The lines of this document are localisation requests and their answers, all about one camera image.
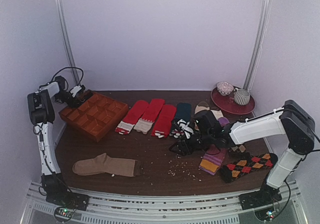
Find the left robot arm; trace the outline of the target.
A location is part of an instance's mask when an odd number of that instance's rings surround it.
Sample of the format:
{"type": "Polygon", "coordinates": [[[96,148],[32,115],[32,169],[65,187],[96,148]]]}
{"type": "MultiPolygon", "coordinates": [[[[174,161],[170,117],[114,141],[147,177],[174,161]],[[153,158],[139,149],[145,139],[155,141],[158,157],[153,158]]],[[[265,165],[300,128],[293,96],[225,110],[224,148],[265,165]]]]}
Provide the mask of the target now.
{"type": "Polygon", "coordinates": [[[62,173],[54,152],[52,137],[55,110],[53,100],[66,103],[70,108],[78,108],[90,97],[91,90],[78,84],[71,90],[65,90],[66,79],[62,76],[54,77],[50,82],[41,85],[37,91],[28,94],[27,104],[29,118],[33,124],[33,133],[37,136],[41,157],[41,183],[47,195],[61,206],[67,206],[72,201],[68,186],[63,181],[62,173]]]}

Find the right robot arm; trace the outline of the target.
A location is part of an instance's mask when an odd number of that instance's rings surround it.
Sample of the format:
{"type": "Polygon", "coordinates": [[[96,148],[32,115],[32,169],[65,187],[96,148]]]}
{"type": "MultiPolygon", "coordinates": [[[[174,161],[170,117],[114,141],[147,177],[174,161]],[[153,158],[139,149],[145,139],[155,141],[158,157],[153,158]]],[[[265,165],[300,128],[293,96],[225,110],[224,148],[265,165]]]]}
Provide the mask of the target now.
{"type": "Polygon", "coordinates": [[[222,150],[269,136],[287,136],[288,147],[280,157],[272,153],[260,156],[246,154],[241,160],[219,169],[222,179],[231,183],[254,170],[269,168],[270,172],[264,181],[266,186],[256,194],[256,200],[263,205],[275,197],[275,189],[314,151],[317,139],[315,121],[293,100],[285,101],[282,107],[270,113],[225,125],[216,119],[211,110],[199,111],[193,120],[197,130],[182,121],[172,122],[175,128],[185,134],[169,147],[171,152],[186,156],[196,150],[208,150],[212,145],[222,150]]]}

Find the red sock right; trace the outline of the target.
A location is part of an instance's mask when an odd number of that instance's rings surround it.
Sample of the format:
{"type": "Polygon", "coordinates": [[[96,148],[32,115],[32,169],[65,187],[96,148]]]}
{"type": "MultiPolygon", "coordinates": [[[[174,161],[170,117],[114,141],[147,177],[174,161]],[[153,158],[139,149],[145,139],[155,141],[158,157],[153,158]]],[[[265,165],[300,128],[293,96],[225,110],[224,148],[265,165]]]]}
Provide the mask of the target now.
{"type": "Polygon", "coordinates": [[[152,129],[151,136],[167,138],[171,131],[171,122],[176,115],[177,108],[174,105],[163,105],[157,121],[152,129]]]}

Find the dark green reindeer sock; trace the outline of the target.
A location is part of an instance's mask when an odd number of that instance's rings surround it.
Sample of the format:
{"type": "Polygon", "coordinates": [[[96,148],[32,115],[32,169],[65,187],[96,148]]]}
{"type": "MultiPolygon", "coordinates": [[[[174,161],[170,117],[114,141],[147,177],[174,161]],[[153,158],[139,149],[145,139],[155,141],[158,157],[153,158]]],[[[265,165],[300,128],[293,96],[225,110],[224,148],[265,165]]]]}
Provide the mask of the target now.
{"type": "MultiPolygon", "coordinates": [[[[190,103],[178,103],[177,104],[177,110],[176,114],[173,120],[181,120],[183,119],[185,122],[189,122],[191,120],[191,104],[190,103]]],[[[171,129],[170,129],[170,136],[175,137],[175,134],[171,134],[171,129]]]]}

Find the beige striped sock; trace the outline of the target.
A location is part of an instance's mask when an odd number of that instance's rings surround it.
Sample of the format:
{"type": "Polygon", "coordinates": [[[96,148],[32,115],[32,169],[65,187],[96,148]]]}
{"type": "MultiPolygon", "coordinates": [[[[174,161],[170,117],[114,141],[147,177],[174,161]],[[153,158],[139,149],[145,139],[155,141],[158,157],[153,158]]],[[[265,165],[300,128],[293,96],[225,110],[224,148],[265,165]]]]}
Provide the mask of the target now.
{"type": "Polygon", "coordinates": [[[207,128],[210,122],[210,107],[206,101],[199,102],[195,107],[194,119],[194,129],[199,131],[198,123],[200,128],[207,128]]]}

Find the cream short sock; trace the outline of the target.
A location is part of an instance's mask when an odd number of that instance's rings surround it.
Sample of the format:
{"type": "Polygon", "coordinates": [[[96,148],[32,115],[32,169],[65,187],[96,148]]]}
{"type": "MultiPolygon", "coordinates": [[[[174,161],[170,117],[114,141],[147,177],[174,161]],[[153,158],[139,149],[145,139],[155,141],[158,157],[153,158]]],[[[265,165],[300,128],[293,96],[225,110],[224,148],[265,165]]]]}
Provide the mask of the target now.
{"type": "Polygon", "coordinates": [[[213,113],[213,115],[216,118],[216,120],[219,120],[220,118],[224,117],[224,115],[223,115],[221,110],[211,109],[210,111],[213,113]]]}

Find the red sock left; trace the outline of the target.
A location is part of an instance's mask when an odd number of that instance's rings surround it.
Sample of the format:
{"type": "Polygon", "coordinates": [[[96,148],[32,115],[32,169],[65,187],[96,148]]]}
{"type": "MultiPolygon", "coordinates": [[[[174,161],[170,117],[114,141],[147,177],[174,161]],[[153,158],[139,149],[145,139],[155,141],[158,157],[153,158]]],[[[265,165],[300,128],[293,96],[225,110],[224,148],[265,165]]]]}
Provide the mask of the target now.
{"type": "Polygon", "coordinates": [[[124,119],[118,124],[115,132],[122,135],[129,134],[133,127],[137,124],[140,117],[144,114],[148,106],[149,103],[145,100],[136,101],[124,119]]]}

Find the dark red plate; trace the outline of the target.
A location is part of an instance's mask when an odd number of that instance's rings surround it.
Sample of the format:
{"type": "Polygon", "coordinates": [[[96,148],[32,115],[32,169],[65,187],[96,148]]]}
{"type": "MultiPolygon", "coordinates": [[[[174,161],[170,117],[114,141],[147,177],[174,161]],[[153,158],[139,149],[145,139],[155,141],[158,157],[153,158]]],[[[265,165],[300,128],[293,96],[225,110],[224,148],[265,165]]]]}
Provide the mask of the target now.
{"type": "Polygon", "coordinates": [[[241,106],[234,101],[234,93],[235,90],[233,90],[229,95],[223,96],[219,93],[217,87],[215,87],[211,91],[211,99],[217,107],[219,107],[221,110],[227,113],[235,115],[250,114],[256,106],[253,97],[250,97],[250,101],[247,105],[241,106]]]}

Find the black orange argyle sock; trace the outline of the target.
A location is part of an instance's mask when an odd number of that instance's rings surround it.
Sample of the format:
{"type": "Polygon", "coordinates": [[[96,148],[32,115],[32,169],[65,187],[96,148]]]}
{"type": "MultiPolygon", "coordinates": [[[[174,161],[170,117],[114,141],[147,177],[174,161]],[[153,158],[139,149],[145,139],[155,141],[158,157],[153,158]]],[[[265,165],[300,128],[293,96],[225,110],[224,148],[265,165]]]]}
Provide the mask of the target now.
{"type": "Polygon", "coordinates": [[[272,169],[277,161],[278,156],[274,153],[265,153],[256,156],[246,153],[244,157],[241,157],[239,160],[223,165],[218,172],[224,182],[231,183],[252,172],[272,169]]]}

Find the brown argyle sock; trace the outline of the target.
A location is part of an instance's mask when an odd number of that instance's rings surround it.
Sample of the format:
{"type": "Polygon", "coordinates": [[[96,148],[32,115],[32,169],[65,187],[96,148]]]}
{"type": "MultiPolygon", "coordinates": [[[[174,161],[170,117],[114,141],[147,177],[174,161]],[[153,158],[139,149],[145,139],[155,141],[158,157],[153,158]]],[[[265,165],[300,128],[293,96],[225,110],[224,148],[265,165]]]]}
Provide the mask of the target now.
{"type": "Polygon", "coordinates": [[[229,156],[231,157],[241,157],[246,153],[246,147],[244,144],[237,145],[235,147],[231,147],[229,149],[229,156]]]}

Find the patterned white bowl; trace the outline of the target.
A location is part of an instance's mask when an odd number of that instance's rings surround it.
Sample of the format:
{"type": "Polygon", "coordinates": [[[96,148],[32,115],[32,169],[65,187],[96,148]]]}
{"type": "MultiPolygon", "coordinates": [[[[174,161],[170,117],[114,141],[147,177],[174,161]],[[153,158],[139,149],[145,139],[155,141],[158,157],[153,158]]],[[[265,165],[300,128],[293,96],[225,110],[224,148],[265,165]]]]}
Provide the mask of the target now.
{"type": "Polygon", "coordinates": [[[234,86],[232,84],[223,81],[218,82],[216,87],[222,96],[227,96],[234,90],[234,86]]]}

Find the tan sock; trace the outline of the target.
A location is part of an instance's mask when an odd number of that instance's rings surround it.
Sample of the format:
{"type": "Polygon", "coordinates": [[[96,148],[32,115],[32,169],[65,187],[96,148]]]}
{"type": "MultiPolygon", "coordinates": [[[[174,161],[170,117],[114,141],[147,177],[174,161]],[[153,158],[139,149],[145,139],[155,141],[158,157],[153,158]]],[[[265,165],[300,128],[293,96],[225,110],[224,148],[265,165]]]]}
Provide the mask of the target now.
{"type": "Polygon", "coordinates": [[[82,176],[108,173],[124,177],[142,175],[142,162],[134,159],[114,158],[106,153],[92,159],[77,161],[72,167],[73,173],[82,176]]]}

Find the striped grey cup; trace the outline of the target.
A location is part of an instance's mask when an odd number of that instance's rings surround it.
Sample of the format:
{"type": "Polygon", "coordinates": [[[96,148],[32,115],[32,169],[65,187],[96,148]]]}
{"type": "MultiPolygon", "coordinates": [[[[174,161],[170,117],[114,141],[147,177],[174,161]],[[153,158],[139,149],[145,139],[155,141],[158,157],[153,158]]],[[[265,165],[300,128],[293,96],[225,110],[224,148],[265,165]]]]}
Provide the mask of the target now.
{"type": "Polygon", "coordinates": [[[236,88],[234,92],[234,101],[241,106],[245,106],[250,101],[250,93],[246,89],[236,88]]]}

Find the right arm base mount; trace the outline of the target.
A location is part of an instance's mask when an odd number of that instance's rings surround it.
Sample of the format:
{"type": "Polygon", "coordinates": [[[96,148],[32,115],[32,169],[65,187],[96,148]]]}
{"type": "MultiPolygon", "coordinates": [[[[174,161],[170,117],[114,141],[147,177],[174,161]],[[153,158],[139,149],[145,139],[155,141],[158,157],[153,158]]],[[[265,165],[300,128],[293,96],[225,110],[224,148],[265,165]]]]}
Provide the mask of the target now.
{"type": "Polygon", "coordinates": [[[272,221],[280,208],[282,200],[279,189],[267,187],[239,196],[242,210],[253,209],[256,218],[260,221],[272,221]]]}

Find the left aluminium frame post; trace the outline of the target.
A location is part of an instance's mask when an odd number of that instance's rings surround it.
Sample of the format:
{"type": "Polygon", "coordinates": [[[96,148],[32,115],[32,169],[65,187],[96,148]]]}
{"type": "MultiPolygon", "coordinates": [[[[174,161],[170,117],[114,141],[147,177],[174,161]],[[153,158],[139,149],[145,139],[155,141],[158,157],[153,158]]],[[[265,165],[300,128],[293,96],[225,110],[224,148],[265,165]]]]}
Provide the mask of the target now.
{"type": "Polygon", "coordinates": [[[68,34],[68,28],[65,18],[65,12],[63,9],[63,0],[55,0],[55,5],[57,8],[58,20],[60,24],[60,29],[62,32],[63,44],[66,53],[66,57],[68,60],[69,68],[72,70],[72,77],[74,82],[79,85],[82,82],[82,78],[84,76],[83,72],[76,66],[74,61],[74,55],[71,48],[71,42],[68,34]]]}

